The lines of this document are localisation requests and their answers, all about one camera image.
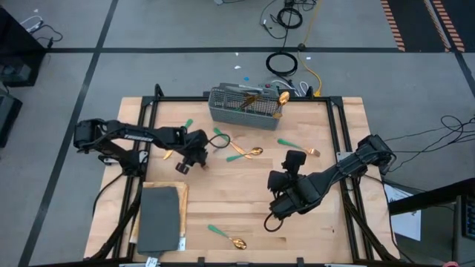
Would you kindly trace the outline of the black metal table frame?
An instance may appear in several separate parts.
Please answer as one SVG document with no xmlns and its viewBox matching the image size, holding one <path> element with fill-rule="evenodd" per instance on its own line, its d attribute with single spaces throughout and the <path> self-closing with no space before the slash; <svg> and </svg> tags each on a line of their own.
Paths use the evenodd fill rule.
<svg viewBox="0 0 475 267">
<path fill-rule="evenodd" d="M 169 251 L 162 263 L 351 263 L 354 256 L 365 258 L 364 241 L 358 226 L 348 227 L 342 201 L 342 185 L 331 187 L 323 202 L 307 214 L 294 214 L 284 221 L 271 218 L 272 193 L 267 189 L 269 172 L 280 170 L 289 146 L 285 139 L 321 155 L 308 156 L 302 174 L 319 172 L 335 164 L 337 151 L 354 151 L 370 132 L 363 102 L 358 97 L 294 99 L 285 104 L 284 114 L 274 131 L 214 122 L 208 101 L 202 97 L 163 97 L 157 106 L 155 125 L 181 126 L 192 119 L 192 130 L 202 129 L 214 136 L 214 128 L 230 135 L 245 153 L 263 149 L 252 159 L 241 157 L 232 147 L 209 147 L 206 164 L 181 174 L 175 170 L 179 154 L 163 160 L 165 153 L 152 148 L 146 182 L 184 182 L 189 186 L 186 215 L 186 250 Z M 214 225 L 247 248 L 235 248 L 227 238 L 207 229 Z"/>
</svg>

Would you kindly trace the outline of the grey computer monitor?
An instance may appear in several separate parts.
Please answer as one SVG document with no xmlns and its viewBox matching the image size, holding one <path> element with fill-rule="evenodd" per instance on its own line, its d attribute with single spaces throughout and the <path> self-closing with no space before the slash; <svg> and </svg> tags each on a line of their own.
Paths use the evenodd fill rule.
<svg viewBox="0 0 475 267">
<path fill-rule="evenodd" d="M 453 214 L 452 259 L 475 267 L 475 197 L 458 196 Z"/>
</svg>

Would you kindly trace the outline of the black desk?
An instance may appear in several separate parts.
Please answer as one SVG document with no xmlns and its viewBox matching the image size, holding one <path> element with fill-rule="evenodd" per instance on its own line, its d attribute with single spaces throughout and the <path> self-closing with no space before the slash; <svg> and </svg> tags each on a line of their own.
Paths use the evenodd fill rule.
<svg viewBox="0 0 475 267">
<path fill-rule="evenodd" d="M 391 215 L 404 214 L 455 202 L 463 195 L 475 195 L 475 177 L 390 202 L 388 208 Z"/>
</svg>

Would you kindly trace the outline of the black cart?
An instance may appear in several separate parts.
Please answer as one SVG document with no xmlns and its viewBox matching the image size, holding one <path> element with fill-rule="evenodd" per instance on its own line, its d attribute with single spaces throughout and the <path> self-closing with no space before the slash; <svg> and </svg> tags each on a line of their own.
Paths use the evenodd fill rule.
<svg viewBox="0 0 475 267">
<path fill-rule="evenodd" d="M 33 87 L 46 49 L 0 5 L 0 82 Z"/>
</svg>

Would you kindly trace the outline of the grey power box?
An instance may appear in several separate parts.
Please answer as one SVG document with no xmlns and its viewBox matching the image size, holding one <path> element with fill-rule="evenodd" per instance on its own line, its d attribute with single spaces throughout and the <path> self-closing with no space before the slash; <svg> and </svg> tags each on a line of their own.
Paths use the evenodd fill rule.
<svg viewBox="0 0 475 267">
<path fill-rule="evenodd" d="M 265 96 L 270 97 L 278 97 L 283 92 L 288 92 L 290 97 L 296 97 L 296 91 L 294 88 L 289 88 L 286 85 L 278 84 L 278 83 L 261 83 L 258 85 L 259 88 L 262 89 L 263 94 Z"/>
</svg>

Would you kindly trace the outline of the white paper sheet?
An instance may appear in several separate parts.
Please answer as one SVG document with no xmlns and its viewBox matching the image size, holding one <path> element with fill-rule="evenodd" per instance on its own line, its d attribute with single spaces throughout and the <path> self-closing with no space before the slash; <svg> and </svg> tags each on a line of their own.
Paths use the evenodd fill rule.
<svg viewBox="0 0 475 267">
<path fill-rule="evenodd" d="M 395 202 L 396 200 L 413 196 L 411 193 L 399 188 L 394 188 L 391 185 L 384 185 L 384 191 L 389 202 Z M 390 218 L 392 228 L 397 234 L 412 240 L 421 240 L 422 212 L 420 210 L 391 215 Z"/>
</svg>

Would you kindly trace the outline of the black case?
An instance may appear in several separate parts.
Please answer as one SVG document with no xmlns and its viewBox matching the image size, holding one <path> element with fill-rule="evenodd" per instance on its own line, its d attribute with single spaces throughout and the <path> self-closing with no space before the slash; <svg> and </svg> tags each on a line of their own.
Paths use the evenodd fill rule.
<svg viewBox="0 0 475 267">
<path fill-rule="evenodd" d="M 22 108 L 22 102 L 7 94 L 0 94 L 0 148 L 7 144 L 10 131 Z"/>
</svg>

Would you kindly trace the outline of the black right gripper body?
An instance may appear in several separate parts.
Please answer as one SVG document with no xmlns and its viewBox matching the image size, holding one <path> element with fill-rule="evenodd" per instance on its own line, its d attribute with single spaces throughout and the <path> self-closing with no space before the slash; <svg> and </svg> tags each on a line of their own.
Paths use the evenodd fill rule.
<svg viewBox="0 0 475 267">
<path fill-rule="evenodd" d="M 273 192 L 275 199 L 270 203 L 270 211 L 282 220 L 293 213 L 305 214 L 320 204 L 323 188 L 315 187 L 308 178 L 297 180 L 295 187 Z"/>
</svg>

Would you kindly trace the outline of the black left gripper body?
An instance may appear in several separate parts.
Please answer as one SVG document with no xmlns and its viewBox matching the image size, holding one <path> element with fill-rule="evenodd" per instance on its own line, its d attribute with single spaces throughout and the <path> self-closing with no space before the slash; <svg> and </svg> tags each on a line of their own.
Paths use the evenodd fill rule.
<svg viewBox="0 0 475 267">
<path fill-rule="evenodd" d="M 208 144 L 208 137 L 204 130 L 196 130 L 185 135 L 185 143 L 175 149 L 176 152 L 185 157 L 186 161 L 194 161 L 195 154 L 208 154 L 205 147 Z"/>
</svg>

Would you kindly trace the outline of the grey mesh silverware basket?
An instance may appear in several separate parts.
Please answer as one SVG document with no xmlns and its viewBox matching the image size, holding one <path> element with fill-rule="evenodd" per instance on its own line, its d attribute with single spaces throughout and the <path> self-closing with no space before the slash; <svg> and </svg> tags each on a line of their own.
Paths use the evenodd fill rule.
<svg viewBox="0 0 475 267">
<path fill-rule="evenodd" d="M 216 122 L 274 131 L 279 119 L 272 115 L 283 109 L 278 98 L 265 96 L 259 87 L 220 83 L 209 91 L 208 106 Z"/>
</svg>

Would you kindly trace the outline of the green-handled gold fork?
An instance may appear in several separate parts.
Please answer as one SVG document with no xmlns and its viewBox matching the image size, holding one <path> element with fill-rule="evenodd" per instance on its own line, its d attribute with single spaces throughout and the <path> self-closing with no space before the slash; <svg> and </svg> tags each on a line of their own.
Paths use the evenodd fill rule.
<svg viewBox="0 0 475 267">
<path fill-rule="evenodd" d="M 245 158 L 247 159 L 252 159 L 252 157 L 250 155 L 245 155 L 245 151 L 244 149 L 242 149 L 241 147 L 239 147 L 238 145 L 236 145 L 231 137 L 227 134 L 224 134 L 221 132 L 221 130 L 219 130 L 218 128 L 214 128 L 213 129 L 214 133 L 217 134 L 218 136 L 222 137 L 223 139 L 225 139 L 227 142 L 229 142 L 229 144 L 240 154 L 240 155 L 243 155 Z"/>
<path fill-rule="evenodd" d="M 192 119 L 188 119 L 184 125 L 185 128 L 189 128 L 191 125 L 193 124 L 193 120 Z M 167 160 L 172 154 L 173 154 L 173 150 L 169 150 L 169 151 L 166 151 L 166 154 L 165 156 L 163 157 L 163 160 Z"/>
<path fill-rule="evenodd" d="M 292 148 L 297 148 L 298 150 L 304 151 L 304 152 L 306 152 L 308 154 L 311 154 L 313 156 L 320 157 L 320 155 L 321 155 L 321 153 L 315 148 L 304 148 L 300 145 L 297 145 L 297 144 L 292 143 L 290 141 L 287 141 L 285 139 L 278 139 L 277 142 L 280 145 L 286 145 L 286 146 L 289 146 L 289 147 L 292 147 Z"/>
</svg>

